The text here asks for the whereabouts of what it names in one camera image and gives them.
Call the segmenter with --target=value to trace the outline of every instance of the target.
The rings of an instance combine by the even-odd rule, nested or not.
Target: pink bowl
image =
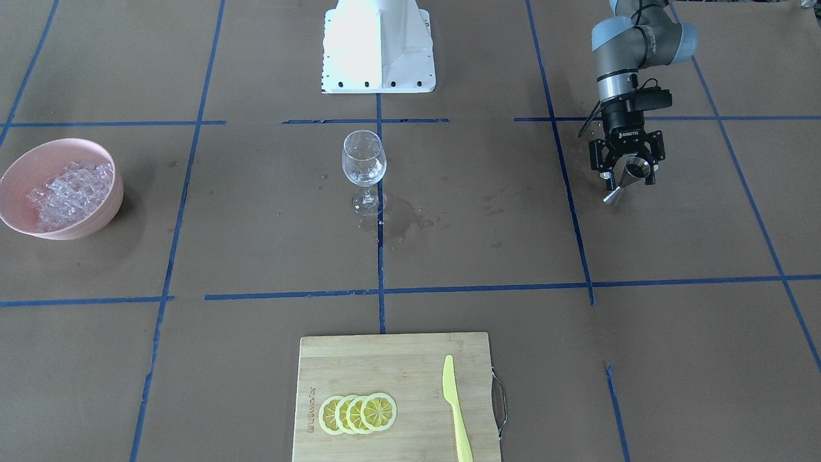
[[[71,162],[111,163],[114,184],[103,204],[81,222],[48,233],[37,232],[39,217],[27,194],[63,173]],[[0,219],[11,229],[38,238],[65,241],[84,238],[103,228],[122,204],[122,178],[114,159],[102,146],[88,140],[65,138],[49,141],[23,154],[0,178]]]

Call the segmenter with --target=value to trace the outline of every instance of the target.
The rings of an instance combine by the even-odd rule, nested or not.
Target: white metal bracket
[[[416,0],[339,0],[325,13],[324,93],[427,93],[436,87],[430,14]]]

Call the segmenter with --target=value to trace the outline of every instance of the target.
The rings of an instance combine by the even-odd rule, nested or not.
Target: cutting board
[[[456,462],[451,406],[442,393],[447,354],[474,461],[501,462],[486,332],[303,337],[293,462]],[[379,391],[397,402],[388,430],[328,435],[319,426],[319,407],[329,396]]]

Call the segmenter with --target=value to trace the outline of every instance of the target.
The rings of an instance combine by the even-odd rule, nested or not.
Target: metal handle
[[[499,429],[499,441],[501,441],[502,440],[502,432],[504,432],[505,425],[507,425],[507,392],[505,391],[505,386],[502,384],[502,381],[499,380],[499,377],[496,375],[496,368],[495,367],[493,367],[493,366],[490,367],[490,374],[493,376],[493,382],[498,383],[499,384],[499,390],[502,391],[502,411],[504,412],[504,419],[502,420],[501,424],[498,423],[498,420],[497,420],[497,423],[496,423],[497,426],[498,426],[498,429]],[[496,405],[495,405],[496,403],[495,403],[495,401],[493,402],[493,404],[494,404],[494,406],[493,406],[493,416],[495,417],[496,416]]]

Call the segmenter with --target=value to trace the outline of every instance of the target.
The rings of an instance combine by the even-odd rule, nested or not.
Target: lemon slice
[[[348,405],[350,405],[351,401],[355,400],[356,398],[359,398],[359,396],[358,395],[343,396],[339,400],[339,403],[337,403],[337,408],[334,409],[334,411],[333,411],[333,417],[334,417],[334,421],[337,424],[337,427],[339,427],[340,430],[342,430],[344,433],[348,433],[349,435],[356,434],[356,432],[351,430],[351,427],[348,425],[348,412],[347,412],[348,411]]]
[[[341,395],[331,396],[319,407],[319,426],[328,435],[339,435],[343,433],[342,429],[337,425],[336,419],[337,405],[341,399]]]
[[[367,400],[368,396],[359,396],[351,401],[348,405],[348,409],[345,411],[348,426],[351,427],[354,433],[359,433],[360,435],[367,435],[374,432],[374,430],[367,428],[365,423],[362,422],[362,407]]]
[[[365,399],[360,414],[365,427],[383,432],[397,419],[397,402],[388,394],[374,393]]]

